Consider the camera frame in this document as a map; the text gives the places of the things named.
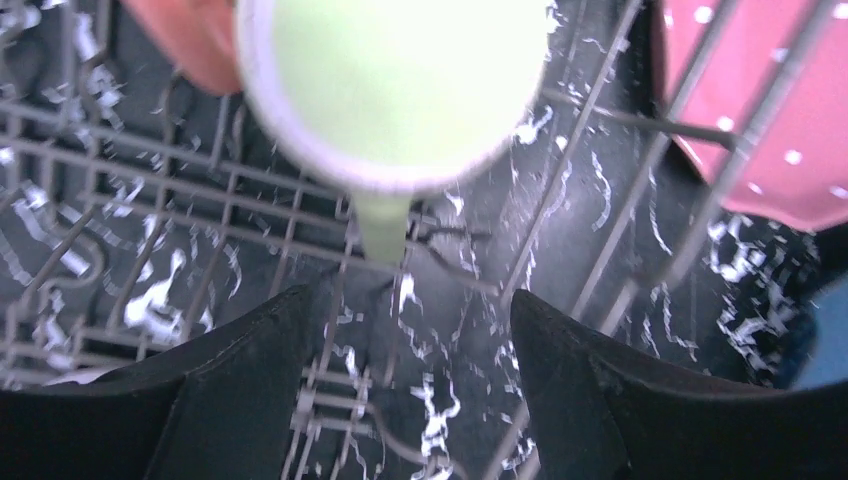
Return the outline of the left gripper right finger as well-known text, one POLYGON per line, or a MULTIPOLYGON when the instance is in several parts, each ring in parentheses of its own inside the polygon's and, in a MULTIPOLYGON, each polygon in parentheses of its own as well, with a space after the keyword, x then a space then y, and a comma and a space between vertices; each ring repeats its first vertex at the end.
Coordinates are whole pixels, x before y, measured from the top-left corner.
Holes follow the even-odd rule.
POLYGON ((769 389, 649 356, 529 291, 510 322, 548 479, 843 479, 847 386, 769 389))

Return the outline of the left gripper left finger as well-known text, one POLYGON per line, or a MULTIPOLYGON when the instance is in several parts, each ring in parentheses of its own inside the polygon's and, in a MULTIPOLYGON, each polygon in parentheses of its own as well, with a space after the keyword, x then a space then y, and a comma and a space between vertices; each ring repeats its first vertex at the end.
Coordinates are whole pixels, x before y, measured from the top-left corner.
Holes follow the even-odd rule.
POLYGON ((313 292, 87 383, 1 395, 5 479, 277 479, 313 292))

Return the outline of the blue leaf-shaped plate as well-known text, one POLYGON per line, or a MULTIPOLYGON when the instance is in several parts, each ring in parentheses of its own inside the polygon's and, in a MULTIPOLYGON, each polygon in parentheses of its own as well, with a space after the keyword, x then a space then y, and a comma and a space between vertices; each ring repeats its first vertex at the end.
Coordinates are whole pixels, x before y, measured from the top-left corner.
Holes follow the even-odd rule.
POLYGON ((847 380, 847 276, 832 279, 801 304, 774 385, 812 389, 847 380))

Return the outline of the light green mug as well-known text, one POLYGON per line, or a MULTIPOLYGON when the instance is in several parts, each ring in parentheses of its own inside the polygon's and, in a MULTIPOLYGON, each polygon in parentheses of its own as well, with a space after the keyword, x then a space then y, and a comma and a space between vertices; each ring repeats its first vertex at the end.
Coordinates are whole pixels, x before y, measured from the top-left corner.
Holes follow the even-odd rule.
POLYGON ((346 192, 365 256, 404 256, 414 200, 477 175, 540 90, 543 1, 239 1, 246 99, 284 156, 346 192))

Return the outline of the pink small cup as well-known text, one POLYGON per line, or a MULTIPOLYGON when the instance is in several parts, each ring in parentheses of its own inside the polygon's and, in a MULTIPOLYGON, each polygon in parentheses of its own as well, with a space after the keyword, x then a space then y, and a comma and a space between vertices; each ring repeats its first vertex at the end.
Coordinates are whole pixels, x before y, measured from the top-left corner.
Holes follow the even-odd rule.
POLYGON ((123 0, 134 20, 193 85, 216 95, 241 90, 228 0, 123 0))

